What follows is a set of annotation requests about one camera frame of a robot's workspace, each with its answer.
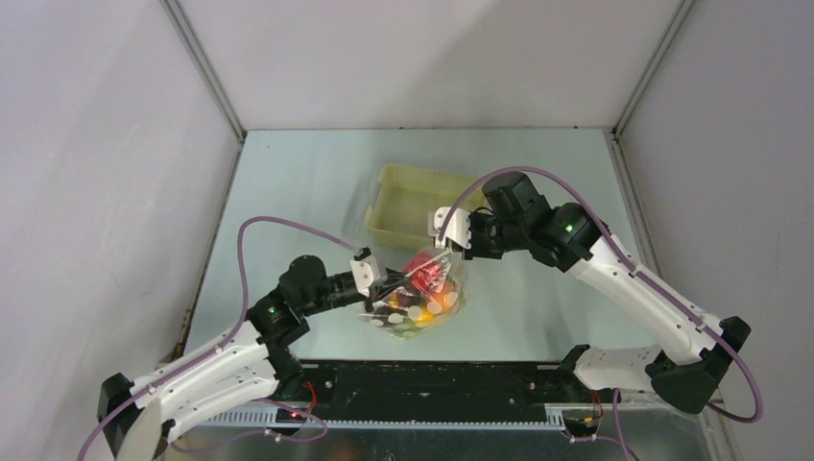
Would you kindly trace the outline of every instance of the metal frame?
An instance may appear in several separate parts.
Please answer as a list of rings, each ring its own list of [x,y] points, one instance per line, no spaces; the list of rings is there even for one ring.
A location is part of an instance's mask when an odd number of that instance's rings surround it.
[[[656,247],[653,245],[652,234],[644,217],[644,208],[636,193],[628,161],[625,159],[622,147],[612,128],[605,129],[605,141],[610,152],[610,163],[613,165],[613,170],[622,189],[622,199],[628,212],[628,219],[633,227],[635,244],[641,259],[653,272],[663,278],[661,266],[656,258]]]
[[[203,267],[198,275],[198,287],[195,290],[195,298],[192,303],[187,307],[183,313],[183,321],[180,325],[179,340],[173,346],[170,352],[169,361],[176,360],[183,355],[183,349],[186,347],[186,339],[189,336],[189,329],[192,327],[192,317],[195,315],[195,306],[198,305],[198,298],[201,296],[201,287],[204,286],[204,277],[206,276],[206,269],[209,267],[209,261],[212,259],[212,252],[215,250],[215,239],[218,238],[218,232],[221,230],[221,224],[224,221],[224,213],[227,210],[227,203],[231,187],[234,184],[234,178],[237,173],[237,165],[240,164],[240,157],[243,154],[243,139],[239,138],[237,143],[237,151],[234,155],[234,162],[229,167],[229,178],[226,189],[224,190],[224,198],[221,201],[221,209],[218,211],[218,221],[212,229],[212,237],[209,239],[208,250],[206,251],[206,259],[203,261]],[[161,368],[163,365],[159,363],[156,368]]]
[[[664,62],[664,57],[667,55],[667,52],[670,51],[670,48],[672,48],[673,43],[676,41],[676,37],[678,37],[683,30],[687,18],[693,12],[693,8],[697,3],[697,0],[682,0],[682,2],[676,8],[676,12],[673,13],[673,17],[670,18],[670,23],[667,25],[667,30],[664,31],[664,34],[658,41],[658,45],[656,46],[656,50],[653,52],[653,56],[651,56],[650,60],[647,61],[647,65],[644,67],[641,77],[639,77],[638,82],[636,82],[633,93],[631,93],[630,98],[628,98],[628,102],[625,103],[625,108],[622,109],[622,113],[619,115],[616,124],[613,125],[613,132],[617,138],[624,133],[625,129],[628,127],[628,123],[630,123],[631,117],[633,117],[636,107],[638,106],[639,101],[641,101],[642,95],[647,90],[647,87],[650,85],[650,82],[653,80],[656,72]]]
[[[411,430],[411,429],[445,429],[445,430],[557,430],[563,431],[565,423],[562,409],[554,409],[553,406],[546,406],[546,417],[548,421],[533,423],[417,423],[403,422],[372,422],[372,421],[331,421],[325,420],[328,428],[331,429],[390,429],[390,430]],[[567,409],[590,409],[589,405],[573,404]],[[276,415],[279,409],[268,405],[245,404],[236,406],[230,410],[220,413],[208,420],[198,424],[204,427],[300,427],[301,423],[278,423]]]
[[[183,42],[183,47],[186,48],[186,51],[189,53],[189,58],[195,64],[198,72],[201,73],[203,83],[209,89],[209,93],[215,100],[215,104],[217,104],[221,114],[227,120],[237,141],[243,142],[243,139],[246,137],[246,129],[243,128],[243,124],[240,123],[237,112],[228,99],[226,90],[218,78],[218,74],[215,73],[212,63],[206,56],[204,48],[201,46],[201,42],[195,34],[195,30],[192,28],[192,24],[189,22],[189,18],[186,16],[180,4],[180,0],[161,0],[161,5],[164,7],[167,16],[176,28],[176,32],[178,32],[180,40]]]
[[[700,417],[709,457],[713,460],[743,461],[731,421],[711,410],[705,410]]]

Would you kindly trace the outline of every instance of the black metal base plate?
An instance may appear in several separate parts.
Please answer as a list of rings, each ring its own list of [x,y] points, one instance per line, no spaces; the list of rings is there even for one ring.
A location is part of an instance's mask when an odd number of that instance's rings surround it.
[[[323,419],[377,422],[545,422],[546,403],[591,403],[557,363],[303,360]],[[611,401],[611,392],[602,392]],[[310,400],[303,390],[302,400]]]

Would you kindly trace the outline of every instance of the white bracket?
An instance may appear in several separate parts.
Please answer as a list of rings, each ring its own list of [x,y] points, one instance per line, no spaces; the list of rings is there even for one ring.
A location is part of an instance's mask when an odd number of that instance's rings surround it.
[[[469,243],[472,238],[472,232],[469,231],[469,212],[465,209],[458,208],[455,210],[452,219],[449,220],[449,225],[446,227],[443,239],[439,238],[443,220],[446,219],[449,210],[450,206],[442,206],[430,214],[427,220],[429,235],[435,237],[435,248],[446,248],[448,241],[453,241],[467,250],[472,248]]]
[[[574,375],[588,389],[619,387],[653,393],[644,369],[656,360],[659,352],[659,345],[609,351],[591,347],[577,360]]]
[[[350,272],[356,283],[356,291],[368,298],[371,296],[371,287],[387,279],[387,269],[379,264],[373,255],[369,255],[361,261],[351,261]]]

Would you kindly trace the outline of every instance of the red wire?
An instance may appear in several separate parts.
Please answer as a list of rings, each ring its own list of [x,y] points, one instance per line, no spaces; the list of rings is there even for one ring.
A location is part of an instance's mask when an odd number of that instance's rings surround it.
[[[314,389],[314,385],[311,384],[311,381],[305,381],[302,384],[302,387],[311,391],[311,406],[308,407],[308,413],[310,413],[311,410],[313,410],[314,407],[317,406],[317,391]]]
[[[603,416],[605,416],[605,407],[602,406],[602,399],[599,398],[599,393],[596,391],[593,391],[593,398],[594,401],[599,404],[599,409],[601,410],[601,412],[599,413],[599,416],[597,418],[601,419]]]

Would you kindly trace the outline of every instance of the cable clip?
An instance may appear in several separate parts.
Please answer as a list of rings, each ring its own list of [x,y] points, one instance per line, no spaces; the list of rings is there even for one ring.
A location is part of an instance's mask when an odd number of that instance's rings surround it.
[[[633,277],[633,278],[635,279],[635,278],[636,278],[636,276],[637,276],[639,273],[641,273],[641,272],[643,272],[643,271],[644,271],[644,269],[646,269],[646,267],[644,266],[644,264],[637,263],[637,264],[635,265],[635,267],[633,268],[633,270],[632,270],[632,271],[631,271],[629,274],[630,274],[630,276],[631,276],[631,277]]]

